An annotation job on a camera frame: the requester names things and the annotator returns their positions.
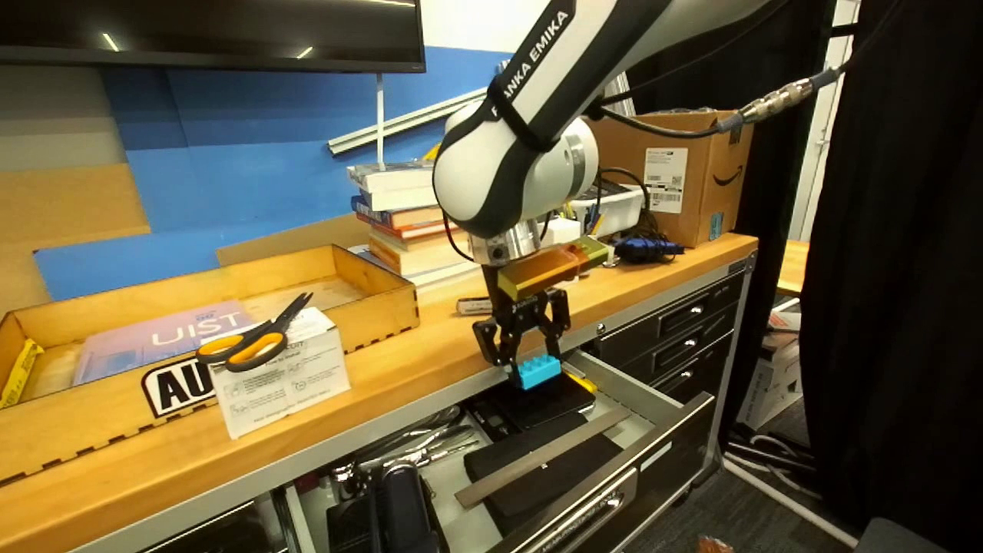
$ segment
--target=television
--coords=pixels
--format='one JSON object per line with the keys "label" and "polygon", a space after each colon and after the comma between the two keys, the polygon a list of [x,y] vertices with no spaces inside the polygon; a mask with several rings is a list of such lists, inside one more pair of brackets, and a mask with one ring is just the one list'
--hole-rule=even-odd
{"label": "television", "polygon": [[0,61],[424,69],[421,0],[0,0]]}

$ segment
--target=wooden workbench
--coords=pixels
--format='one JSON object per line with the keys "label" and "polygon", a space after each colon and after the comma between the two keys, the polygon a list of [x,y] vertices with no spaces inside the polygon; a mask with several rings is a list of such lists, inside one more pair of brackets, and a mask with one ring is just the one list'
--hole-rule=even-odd
{"label": "wooden workbench", "polygon": [[[721,237],[690,250],[674,265],[595,268],[567,286],[574,309],[572,335],[583,335],[612,314],[622,314],[656,293],[684,286],[705,271],[721,271],[752,253],[752,237]],[[451,316],[455,298],[478,293],[478,280],[471,280],[421,296],[421,328],[346,355],[351,393],[309,405],[257,434],[227,438],[221,411],[204,409],[4,485],[0,549],[79,548],[161,509],[218,494],[216,489],[227,482],[271,473],[280,457],[301,453],[421,395],[495,371],[474,344],[471,318]],[[274,473],[266,482],[289,482],[294,476]]]}

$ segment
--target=black curtain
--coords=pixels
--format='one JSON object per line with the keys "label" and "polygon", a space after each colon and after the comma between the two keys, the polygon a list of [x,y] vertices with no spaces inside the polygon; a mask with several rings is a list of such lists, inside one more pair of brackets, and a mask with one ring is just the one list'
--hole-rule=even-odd
{"label": "black curtain", "polygon": [[[630,69],[637,110],[739,106],[789,80],[823,66],[832,0],[777,0],[750,20],[672,45]],[[739,321],[738,360],[725,402],[725,431],[762,352],[774,282],[789,232],[810,103],[754,127],[742,177],[738,232],[757,237]]]}
{"label": "black curtain", "polygon": [[[856,43],[897,0],[864,0]],[[849,73],[803,280],[827,499],[983,549],[983,2],[905,0]]]}

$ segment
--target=blue wall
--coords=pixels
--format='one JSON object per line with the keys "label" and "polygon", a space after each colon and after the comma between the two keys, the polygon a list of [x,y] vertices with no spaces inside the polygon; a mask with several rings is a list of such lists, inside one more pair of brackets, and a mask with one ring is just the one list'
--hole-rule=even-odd
{"label": "blue wall", "polygon": [[[426,73],[394,73],[388,115],[482,88],[497,52],[426,49]],[[38,253],[51,298],[216,268],[216,250],[346,213],[345,167],[325,140],[374,122],[372,73],[102,69],[149,232]],[[441,127],[388,139],[415,160]]]}

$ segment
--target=cardboard tray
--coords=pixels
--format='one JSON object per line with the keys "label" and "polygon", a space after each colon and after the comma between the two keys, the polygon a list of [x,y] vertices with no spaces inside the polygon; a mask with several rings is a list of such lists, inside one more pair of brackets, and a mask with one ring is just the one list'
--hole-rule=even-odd
{"label": "cardboard tray", "polygon": [[216,302],[240,302],[253,318],[266,318],[298,293],[314,293],[309,305],[333,318],[345,352],[421,326],[415,286],[340,245],[5,314],[0,321],[0,385],[30,342],[42,352],[30,367],[24,402],[0,411],[14,428],[0,436],[0,452],[5,452],[0,453],[0,485],[213,405],[153,417],[142,393],[142,377],[153,365],[71,388],[90,335]]}

